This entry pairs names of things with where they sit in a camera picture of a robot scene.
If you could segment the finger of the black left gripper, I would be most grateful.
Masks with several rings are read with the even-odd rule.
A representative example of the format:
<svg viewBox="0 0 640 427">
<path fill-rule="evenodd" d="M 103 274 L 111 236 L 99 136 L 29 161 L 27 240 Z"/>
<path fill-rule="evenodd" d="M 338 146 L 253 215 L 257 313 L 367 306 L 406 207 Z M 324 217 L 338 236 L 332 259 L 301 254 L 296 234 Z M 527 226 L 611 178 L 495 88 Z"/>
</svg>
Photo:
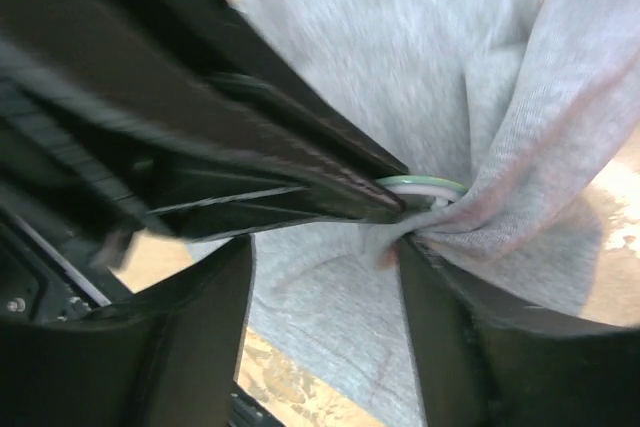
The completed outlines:
<svg viewBox="0 0 640 427">
<path fill-rule="evenodd" d="M 46 232 L 387 224 L 405 171 L 226 0 L 1 0 L 1 201 Z"/>
</svg>

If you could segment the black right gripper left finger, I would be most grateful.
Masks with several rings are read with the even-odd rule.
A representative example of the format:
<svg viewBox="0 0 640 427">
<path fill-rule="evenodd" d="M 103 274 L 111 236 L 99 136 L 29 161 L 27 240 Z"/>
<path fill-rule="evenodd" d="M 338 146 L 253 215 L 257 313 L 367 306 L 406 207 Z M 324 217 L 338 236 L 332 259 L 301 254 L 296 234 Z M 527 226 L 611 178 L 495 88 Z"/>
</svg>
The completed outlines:
<svg viewBox="0 0 640 427">
<path fill-rule="evenodd" d="M 253 279 L 235 238 L 74 321 L 1 324 L 5 426 L 225 426 Z"/>
</svg>

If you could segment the grey sleeveless shirt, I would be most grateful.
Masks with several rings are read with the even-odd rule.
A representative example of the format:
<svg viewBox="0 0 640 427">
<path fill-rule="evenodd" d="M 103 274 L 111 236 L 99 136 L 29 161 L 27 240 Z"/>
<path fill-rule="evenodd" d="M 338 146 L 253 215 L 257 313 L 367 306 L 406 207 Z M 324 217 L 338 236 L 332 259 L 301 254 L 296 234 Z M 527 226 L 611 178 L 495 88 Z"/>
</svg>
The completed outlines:
<svg viewBox="0 0 640 427">
<path fill-rule="evenodd" d="M 389 426 L 424 422 L 392 250 L 414 232 L 530 301 L 639 320 L 639 0 L 238 0 L 414 175 L 467 188 L 394 226 L 256 238 L 250 325 Z"/>
</svg>

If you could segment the round iridescent brooch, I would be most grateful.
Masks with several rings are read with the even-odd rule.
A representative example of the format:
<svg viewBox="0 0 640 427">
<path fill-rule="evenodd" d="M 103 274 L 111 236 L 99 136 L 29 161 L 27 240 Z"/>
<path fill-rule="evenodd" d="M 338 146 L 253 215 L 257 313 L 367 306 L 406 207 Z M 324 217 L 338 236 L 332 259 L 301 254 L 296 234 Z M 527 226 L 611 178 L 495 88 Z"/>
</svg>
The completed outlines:
<svg viewBox="0 0 640 427">
<path fill-rule="evenodd" d="M 377 183 L 403 199 L 414 209 L 437 209 L 460 200 L 467 188 L 457 182 L 430 176 L 398 175 Z"/>
</svg>

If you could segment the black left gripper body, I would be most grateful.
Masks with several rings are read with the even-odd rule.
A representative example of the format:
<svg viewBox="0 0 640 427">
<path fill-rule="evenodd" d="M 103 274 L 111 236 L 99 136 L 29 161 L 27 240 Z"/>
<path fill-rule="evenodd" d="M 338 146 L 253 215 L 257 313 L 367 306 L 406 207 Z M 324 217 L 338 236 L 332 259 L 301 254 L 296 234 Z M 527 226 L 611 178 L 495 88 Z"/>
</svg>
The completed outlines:
<svg viewBox="0 0 640 427">
<path fill-rule="evenodd" d="M 133 214 L 139 204 L 118 177 L 122 149 L 107 141 L 106 133 L 2 80 L 1 207 L 63 297 L 43 303 L 42 319 L 132 302 L 114 272 L 142 228 Z"/>
</svg>

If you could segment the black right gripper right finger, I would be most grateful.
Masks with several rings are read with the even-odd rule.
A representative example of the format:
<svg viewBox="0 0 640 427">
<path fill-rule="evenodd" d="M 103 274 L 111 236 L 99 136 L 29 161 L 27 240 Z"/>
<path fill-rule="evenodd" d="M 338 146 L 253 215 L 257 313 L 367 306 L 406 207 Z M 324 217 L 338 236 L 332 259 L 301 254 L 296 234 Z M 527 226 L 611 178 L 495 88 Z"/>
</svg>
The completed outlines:
<svg viewBox="0 0 640 427">
<path fill-rule="evenodd" d="M 526 302 L 410 236 L 399 276 L 428 425 L 638 425 L 637 328 Z"/>
</svg>

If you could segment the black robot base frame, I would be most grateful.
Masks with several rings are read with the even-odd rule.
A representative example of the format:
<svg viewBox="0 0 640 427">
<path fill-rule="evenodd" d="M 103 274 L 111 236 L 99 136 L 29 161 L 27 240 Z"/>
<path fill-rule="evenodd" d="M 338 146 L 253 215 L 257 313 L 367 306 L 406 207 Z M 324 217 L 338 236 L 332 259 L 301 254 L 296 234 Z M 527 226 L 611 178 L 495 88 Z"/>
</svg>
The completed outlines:
<svg viewBox="0 0 640 427">
<path fill-rule="evenodd" d="M 228 420 L 229 427 L 284 427 L 279 419 L 237 383 L 233 384 L 230 397 L 232 410 Z"/>
</svg>

